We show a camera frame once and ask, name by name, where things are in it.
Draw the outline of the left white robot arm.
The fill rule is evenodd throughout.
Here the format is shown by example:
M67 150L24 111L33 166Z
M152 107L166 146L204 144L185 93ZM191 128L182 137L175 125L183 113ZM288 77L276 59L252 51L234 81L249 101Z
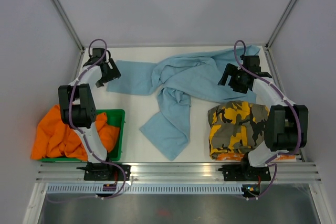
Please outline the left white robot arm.
M114 167L105 163L108 151L103 146L96 127L97 109L92 95L94 87L103 87L109 81L121 77L121 73L105 48L94 48L78 77L58 88L60 116L78 135L87 153L88 162L100 163L96 175L110 180Z

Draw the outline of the light blue trousers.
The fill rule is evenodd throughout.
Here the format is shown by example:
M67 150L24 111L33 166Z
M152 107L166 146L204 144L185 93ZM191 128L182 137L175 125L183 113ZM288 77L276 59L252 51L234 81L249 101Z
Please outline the light blue trousers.
M157 92L159 112L140 127L142 134L170 161L190 142L191 98L225 103L256 102L256 95L220 86L226 66L236 65L235 50L193 52L158 63L118 60L121 77L108 83L109 92L151 95Z

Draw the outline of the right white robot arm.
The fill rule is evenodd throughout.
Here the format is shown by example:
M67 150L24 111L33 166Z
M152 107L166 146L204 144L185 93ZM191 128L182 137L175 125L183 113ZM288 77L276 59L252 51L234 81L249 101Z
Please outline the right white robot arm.
M308 108L288 99L275 85L272 76L263 72L258 56L242 55L237 66L227 64L219 86L230 86L233 91L254 92L261 98L269 114L264 130L264 142L247 154L248 162L239 167L240 176L251 180L258 167L267 166L281 155L295 155L305 147L308 131Z

